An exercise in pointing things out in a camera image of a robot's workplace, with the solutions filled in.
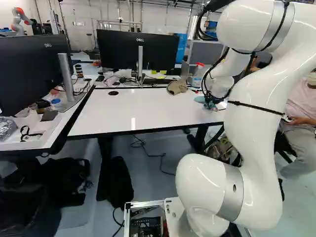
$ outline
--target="monitor arm pole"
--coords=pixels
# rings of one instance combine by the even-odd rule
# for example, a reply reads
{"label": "monitor arm pole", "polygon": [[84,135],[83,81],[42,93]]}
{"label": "monitor arm pole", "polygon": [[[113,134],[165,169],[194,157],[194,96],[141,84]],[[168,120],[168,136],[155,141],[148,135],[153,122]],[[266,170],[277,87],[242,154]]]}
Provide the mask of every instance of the monitor arm pole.
{"label": "monitor arm pole", "polygon": [[60,109],[58,109],[58,111],[65,112],[68,109],[70,109],[72,106],[74,106],[77,102],[79,102],[83,98],[84,93],[74,96],[74,86],[71,79],[71,72],[69,68],[67,53],[59,53],[58,59],[59,59],[59,64],[60,64],[60,68],[63,75],[65,92],[66,92],[66,97],[67,97],[67,102],[66,103],[62,102],[63,106]]}
{"label": "monitor arm pole", "polygon": [[143,47],[138,46],[138,73],[137,80],[143,83],[145,74],[143,74]]}

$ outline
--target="dell monitor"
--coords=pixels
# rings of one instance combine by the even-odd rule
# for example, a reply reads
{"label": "dell monitor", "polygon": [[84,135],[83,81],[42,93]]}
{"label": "dell monitor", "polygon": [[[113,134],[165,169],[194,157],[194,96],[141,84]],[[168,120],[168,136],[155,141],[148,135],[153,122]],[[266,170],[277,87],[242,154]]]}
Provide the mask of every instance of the dell monitor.
{"label": "dell monitor", "polygon": [[135,70],[138,46],[143,47],[143,69],[174,68],[178,36],[97,30],[97,37],[104,68]]}
{"label": "dell monitor", "polygon": [[65,35],[0,38],[1,116],[15,115],[63,81],[58,53],[70,60]]}

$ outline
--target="desk leg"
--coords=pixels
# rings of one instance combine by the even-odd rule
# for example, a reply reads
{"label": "desk leg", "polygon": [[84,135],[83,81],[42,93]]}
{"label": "desk leg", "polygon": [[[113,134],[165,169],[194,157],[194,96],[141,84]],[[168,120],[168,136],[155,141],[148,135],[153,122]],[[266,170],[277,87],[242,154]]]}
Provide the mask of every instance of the desk leg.
{"label": "desk leg", "polygon": [[98,143],[100,147],[100,152],[102,156],[102,163],[101,163],[101,170],[99,176],[99,184],[98,184],[98,191],[97,191],[97,201],[103,201],[107,199],[107,182],[109,181],[107,178],[107,169],[109,167],[109,162],[111,160],[111,153],[112,153],[112,142],[113,137],[105,137],[105,138],[98,138]]}
{"label": "desk leg", "polygon": [[198,154],[203,154],[203,147],[204,147],[204,139],[207,133],[208,126],[200,125],[197,128],[197,134],[194,137],[192,134],[187,136],[189,143],[194,148],[195,152]]}

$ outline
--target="keyboard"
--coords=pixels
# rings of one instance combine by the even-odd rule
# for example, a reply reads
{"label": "keyboard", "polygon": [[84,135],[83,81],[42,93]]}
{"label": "keyboard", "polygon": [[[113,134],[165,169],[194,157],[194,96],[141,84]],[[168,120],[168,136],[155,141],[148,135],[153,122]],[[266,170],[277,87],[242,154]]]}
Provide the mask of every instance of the keyboard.
{"label": "keyboard", "polygon": [[177,79],[155,79],[155,78],[145,78],[143,85],[152,85],[152,84],[169,84],[170,82]]}

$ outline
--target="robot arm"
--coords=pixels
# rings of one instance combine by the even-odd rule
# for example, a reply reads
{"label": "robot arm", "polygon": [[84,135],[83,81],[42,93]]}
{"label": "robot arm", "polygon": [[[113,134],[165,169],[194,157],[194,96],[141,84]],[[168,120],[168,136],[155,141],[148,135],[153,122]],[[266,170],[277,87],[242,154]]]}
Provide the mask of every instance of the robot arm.
{"label": "robot arm", "polygon": [[233,76],[239,75],[250,60],[249,54],[240,54],[229,49],[224,62],[206,76],[206,88],[217,98],[223,98],[234,85]]}
{"label": "robot arm", "polygon": [[21,20],[24,20],[24,24],[31,25],[33,22],[25,15],[24,11],[20,7],[14,7],[12,9],[13,23],[11,24],[11,29],[16,31],[17,36],[23,36],[24,28],[20,25]]}
{"label": "robot arm", "polygon": [[293,87],[316,67],[315,16],[316,5],[273,0],[236,0],[222,13],[221,43],[237,50],[263,49],[273,60],[230,93],[230,101],[248,105],[229,103],[225,115],[227,137],[243,166],[201,155],[187,155],[178,165],[177,192],[198,236],[220,236],[229,222],[260,230],[278,223],[282,200],[274,139]]}

